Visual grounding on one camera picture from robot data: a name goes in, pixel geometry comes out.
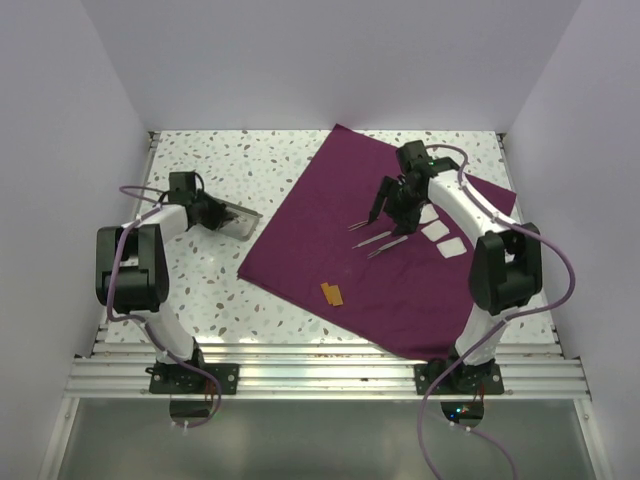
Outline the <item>steel scalpel handle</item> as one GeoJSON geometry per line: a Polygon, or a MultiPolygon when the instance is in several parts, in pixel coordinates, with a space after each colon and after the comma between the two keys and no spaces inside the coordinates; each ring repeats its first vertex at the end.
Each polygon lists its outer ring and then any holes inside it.
{"type": "Polygon", "coordinates": [[[358,244],[354,245],[352,247],[352,249],[357,249],[357,248],[361,248],[361,247],[364,247],[366,245],[372,244],[372,243],[374,243],[376,241],[379,241],[381,239],[384,239],[384,238],[390,236],[391,233],[392,233],[391,231],[382,232],[382,233],[380,233],[378,235],[375,235],[375,236],[373,236],[371,238],[368,238],[368,239],[366,239],[364,241],[359,242],[358,244]]]}

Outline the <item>steel tweezers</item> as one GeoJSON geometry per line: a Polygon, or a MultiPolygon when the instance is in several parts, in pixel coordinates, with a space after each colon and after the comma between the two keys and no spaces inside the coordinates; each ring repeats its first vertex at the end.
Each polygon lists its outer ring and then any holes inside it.
{"type": "Polygon", "coordinates": [[[359,228],[365,227],[369,225],[369,222],[367,220],[361,221],[361,222],[357,222],[351,226],[348,227],[348,231],[354,231],[357,230],[359,228]]]}
{"type": "Polygon", "coordinates": [[[374,250],[373,252],[369,253],[369,254],[367,255],[367,259],[374,258],[374,257],[376,257],[376,256],[380,255],[381,253],[383,253],[383,252],[385,252],[385,251],[387,251],[387,250],[390,250],[391,248],[394,248],[394,247],[396,247],[396,246],[398,246],[398,245],[402,244],[403,242],[405,242],[405,241],[406,241],[406,240],[408,240],[408,239],[409,239],[409,237],[408,237],[408,236],[406,236],[406,235],[405,235],[405,236],[398,237],[397,239],[395,239],[395,240],[393,240],[393,241],[391,241],[391,242],[388,242],[388,243],[386,243],[386,244],[384,244],[384,245],[380,246],[379,248],[377,248],[377,249],[376,249],[376,250],[374,250]]]}

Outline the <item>orange bandage strip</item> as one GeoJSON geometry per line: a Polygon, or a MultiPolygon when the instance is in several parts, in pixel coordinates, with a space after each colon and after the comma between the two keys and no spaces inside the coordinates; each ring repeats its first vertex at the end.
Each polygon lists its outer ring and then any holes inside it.
{"type": "Polygon", "coordinates": [[[332,294],[333,294],[333,303],[334,303],[334,305],[331,305],[331,306],[334,306],[334,307],[342,306],[344,304],[344,301],[343,301],[343,297],[342,297],[339,286],[338,285],[331,285],[331,286],[333,290],[332,294]]]}
{"type": "Polygon", "coordinates": [[[325,299],[326,299],[327,303],[329,305],[334,305],[334,303],[333,303],[333,294],[332,294],[332,292],[333,292],[332,286],[329,283],[324,282],[324,283],[322,283],[320,285],[320,287],[321,287],[321,290],[322,290],[322,292],[323,292],[323,294],[325,296],[325,299]]]}

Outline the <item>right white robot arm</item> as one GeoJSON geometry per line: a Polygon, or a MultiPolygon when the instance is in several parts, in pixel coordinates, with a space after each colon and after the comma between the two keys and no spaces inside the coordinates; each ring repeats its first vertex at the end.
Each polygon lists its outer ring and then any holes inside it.
{"type": "Polygon", "coordinates": [[[374,251],[379,254],[407,240],[418,229],[422,208],[431,204],[444,211],[473,247],[468,288],[473,306],[453,351],[457,361],[445,369],[451,389],[468,392],[481,380],[479,367],[495,359],[506,316],[526,306],[542,288],[539,233],[526,224],[521,233],[468,181],[451,158],[427,153],[398,154],[401,175],[384,177],[367,222],[385,213],[395,224],[394,240],[374,251]]]}

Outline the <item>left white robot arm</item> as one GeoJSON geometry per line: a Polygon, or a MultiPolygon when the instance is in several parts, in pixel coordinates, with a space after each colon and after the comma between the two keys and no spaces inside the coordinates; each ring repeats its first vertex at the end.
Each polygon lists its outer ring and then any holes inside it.
{"type": "Polygon", "coordinates": [[[111,322],[138,325],[157,352],[175,365],[172,379],[185,392],[208,379],[197,341],[169,307],[170,276],[165,245],[194,226],[216,231],[233,219],[226,204],[206,193],[196,172],[174,172],[169,187],[146,213],[96,234],[95,291],[111,322]]]}

